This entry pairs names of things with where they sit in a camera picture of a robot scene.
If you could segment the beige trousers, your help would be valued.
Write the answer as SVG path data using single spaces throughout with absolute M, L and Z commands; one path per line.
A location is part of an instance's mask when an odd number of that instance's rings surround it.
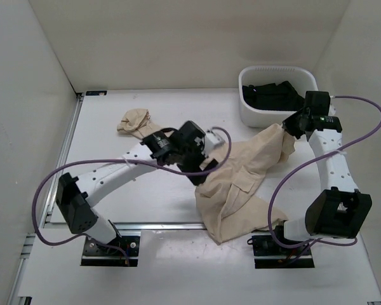
M 267 230 L 287 216 L 277 208 L 268 216 L 268 203 L 255 195 L 266 173 L 294 153 L 295 140 L 279 124 L 262 130 L 250 140 L 233 142 L 213 151 L 212 157 L 229 159 L 196 187 L 197 210 L 216 244 L 222 244 L 256 229 Z

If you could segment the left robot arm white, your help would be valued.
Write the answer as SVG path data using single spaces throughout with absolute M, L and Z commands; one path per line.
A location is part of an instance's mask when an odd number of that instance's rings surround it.
M 193 121 L 186 121 L 178 130 L 156 131 L 113 163 L 76 177 L 63 174 L 58 180 L 57 207 L 72 234 L 85 234 L 106 254 L 114 254 L 121 245 L 121 236 L 95 206 L 121 186 L 162 166 L 176 165 L 198 186 L 218 165 L 215 159 L 205 168 L 201 168 L 202 163 L 224 143 L 221 136 L 203 131 Z

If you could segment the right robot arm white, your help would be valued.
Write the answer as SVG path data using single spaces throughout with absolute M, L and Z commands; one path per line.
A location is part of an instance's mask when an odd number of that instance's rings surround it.
M 296 241 L 355 238 L 372 206 L 340 152 L 342 126 L 336 116 L 329 116 L 330 102 L 325 91 L 307 91 L 303 108 L 283 121 L 287 133 L 296 139 L 305 136 L 313 150 L 321 192 L 303 217 L 287 220 L 283 232 L 273 237 L 272 246 L 280 254 L 290 252 Z

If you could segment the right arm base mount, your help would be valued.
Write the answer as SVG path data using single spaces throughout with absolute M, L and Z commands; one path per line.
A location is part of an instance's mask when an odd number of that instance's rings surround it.
M 315 268 L 311 250 L 307 245 L 297 246 L 298 241 L 286 240 L 283 227 L 274 229 L 277 239 L 292 248 L 278 245 L 267 231 L 256 230 L 247 240 L 252 246 L 255 269 L 310 269 Z

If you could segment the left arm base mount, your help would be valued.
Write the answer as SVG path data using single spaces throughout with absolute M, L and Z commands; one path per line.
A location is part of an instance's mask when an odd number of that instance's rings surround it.
M 122 235 L 113 245 L 119 249 L 99 245 L 93 239 L 86 237 L 81 256 L 81 265 L 121 268 L 135 268 L 138 266 L 139 234 Z

